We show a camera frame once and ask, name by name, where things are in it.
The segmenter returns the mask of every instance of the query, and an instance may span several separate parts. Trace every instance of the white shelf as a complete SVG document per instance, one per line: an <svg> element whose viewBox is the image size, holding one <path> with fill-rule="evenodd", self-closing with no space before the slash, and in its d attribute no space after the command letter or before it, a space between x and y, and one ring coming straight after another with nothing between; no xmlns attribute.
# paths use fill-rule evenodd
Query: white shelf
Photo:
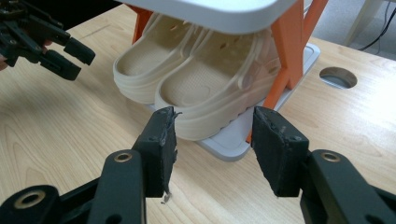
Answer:
<svg viewBox="0 0 396 224"><path fill-rule="evenodd" d="M227 34L269 27L296 0L118 0Z"/></svg>

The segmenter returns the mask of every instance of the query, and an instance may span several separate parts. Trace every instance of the wooden table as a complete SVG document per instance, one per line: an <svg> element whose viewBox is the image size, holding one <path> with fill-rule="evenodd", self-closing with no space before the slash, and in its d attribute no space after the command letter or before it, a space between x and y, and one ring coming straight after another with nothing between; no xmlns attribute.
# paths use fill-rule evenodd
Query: wooden table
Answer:
<svg viewBox="0 0 396 224"><path fill-rule="evenodd" d="M0 202L40 184L64 194L99 176L111 152L133 145L151 112L119 93L112 64L131 45L134 19L120 6L70 30L97 54L74 82L24 59L1 72ZM280 113L310 139L310 149L344 154L370 184L396 193L396 62L310 42L322 53ZM357 86L324 84L318 74L329 66L354 73ZM252 150L225 162L193 142L179 139L177 149L173 197L167 204L147 199L149 223L304 222L299 199L273 195Z"/></svg>

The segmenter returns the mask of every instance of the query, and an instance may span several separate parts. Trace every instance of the orange frame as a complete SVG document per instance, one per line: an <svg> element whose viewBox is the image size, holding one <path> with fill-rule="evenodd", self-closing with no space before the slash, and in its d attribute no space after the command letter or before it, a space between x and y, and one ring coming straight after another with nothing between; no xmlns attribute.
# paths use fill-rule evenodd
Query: orange frame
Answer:
<svg viewBox="0 0 396 224"><path fill-rule="evenodd" d="M304 48L327 2L328 0L313 0L304 16L304 0L297 0L271 25L281 68L265 98L264 107L274 109L283 91L286 88L292 90L303 77ZM142 35L152 12L139 7L129 7L137 14L134 43ZM247 142L250 140L251 133L247 137Z"/></svg>

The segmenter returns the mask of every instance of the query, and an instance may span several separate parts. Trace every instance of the table hole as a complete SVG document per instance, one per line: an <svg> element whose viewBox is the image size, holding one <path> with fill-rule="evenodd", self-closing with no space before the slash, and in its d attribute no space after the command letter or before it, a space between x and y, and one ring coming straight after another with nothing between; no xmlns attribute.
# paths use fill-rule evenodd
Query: table hole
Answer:
<svg viewBox="0 0 396 224"><path fill-rule="evenodd" d="M337 89L350 89L358 84L358 79L353 73L340 67L327 67L320 71L321 80Z"/></svg>

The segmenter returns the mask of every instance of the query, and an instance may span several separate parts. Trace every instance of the shoe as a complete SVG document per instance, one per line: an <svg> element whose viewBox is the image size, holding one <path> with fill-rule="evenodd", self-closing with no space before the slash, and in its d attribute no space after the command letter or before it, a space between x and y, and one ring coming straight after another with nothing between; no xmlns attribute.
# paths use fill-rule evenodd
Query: shoe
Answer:
<svg viewBox="0 0 396 224"><path fill-rule="evenodd" d="M209 31L200 46L158 84L157 109L173 106L177 136L210 137L265 98L280 62L269 29L250 35Z"/></svg>
<svg viewBox="0 0 396 224"><path fill-rule="evenodd" d="M172 17L153 13L142 36L113 64L120 92L140 104L154 104L158 82L184 62L203 29Z"/></svg>

